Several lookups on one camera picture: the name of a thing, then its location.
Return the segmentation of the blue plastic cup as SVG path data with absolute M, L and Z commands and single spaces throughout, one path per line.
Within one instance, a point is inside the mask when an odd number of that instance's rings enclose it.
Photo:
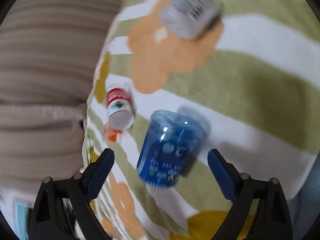
M 202 126 L 185 115 L 166 110 L 153 112 L 136 166 L 140 179 L 157 189 L 175 185 L 203 133 Z

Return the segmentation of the orange clear plastic cup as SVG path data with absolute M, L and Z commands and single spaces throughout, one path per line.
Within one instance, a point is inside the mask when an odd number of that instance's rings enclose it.
M 106 141 L 116 142 L 118 137 L 123 133 L 123 130 L 114 129 L 107 122 L 104 126 L 103 137 Z

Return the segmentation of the red white plastic cup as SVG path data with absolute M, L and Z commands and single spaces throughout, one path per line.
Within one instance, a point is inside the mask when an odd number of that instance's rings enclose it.
M 131 92 L 127 84 L 113 84 L 106 90 L 108 123 L 115 130 L 130 128 L 135 120 Z

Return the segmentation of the white grey plastic cup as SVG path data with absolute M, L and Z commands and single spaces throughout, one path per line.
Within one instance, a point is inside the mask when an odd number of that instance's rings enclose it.
M 159 19 L 173 34 L 194 40 L 221 16 L 222 10 L 220 0 L 171 0 Z

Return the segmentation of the floral striped blanket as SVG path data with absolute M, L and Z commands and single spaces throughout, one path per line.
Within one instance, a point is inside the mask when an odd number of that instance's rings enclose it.
M 82 155 L 107 147 L 115 163 L 95 214 L 115 239 L 210 239 L 231 208 L 207 164 L 212 148 L 255 179 L 279 179 L 287 200 L 319 153 L 319 22 L 305 0 L 220 0 L 223 15 L 199 41 L 159 20 L 170 0 L 124 0 L 101 52 L 87 101 Z M 135 120 L 103 137 L 106 90 L 127 84 Z M 146 185 L 136 165 L 152 113 L 189 116 L 204 142 L 177 183 Z

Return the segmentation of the beige curtain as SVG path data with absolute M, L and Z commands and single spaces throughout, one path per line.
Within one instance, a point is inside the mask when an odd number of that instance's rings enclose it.
M 86 101 L 120 0 L 17 0 L 1 24 L 1 193 L 82 165 Z

